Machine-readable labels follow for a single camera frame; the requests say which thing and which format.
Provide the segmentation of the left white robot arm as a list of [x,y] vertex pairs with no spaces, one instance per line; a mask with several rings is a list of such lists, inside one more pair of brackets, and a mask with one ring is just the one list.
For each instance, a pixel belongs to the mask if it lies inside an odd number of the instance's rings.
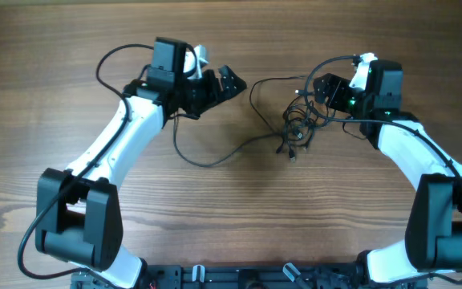
[[122,243],[118,192],[169,120],[197,119],[246,89],[231,68],[210,70],[208,62],[203,46],[156,39],[152,61],[118,91],[118,110],[95,142],[65,169],[46,169],[39,178],[36,216],[25,234],[38,252],[110,287],[148,286],[147,263]]

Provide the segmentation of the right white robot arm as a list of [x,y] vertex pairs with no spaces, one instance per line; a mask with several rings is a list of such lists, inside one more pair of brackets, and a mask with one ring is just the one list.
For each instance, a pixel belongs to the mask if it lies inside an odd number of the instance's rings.
[[304,97],[345,113],[374,149],[390,158],[415,189],[403,240],[358,256],[370,288],[414,287],[428,279],[462,285],[462,164],[447,154],[410,112],[401,109],[400,63],[372,53],[349,55],[352,79],[333,74],[307,77]]

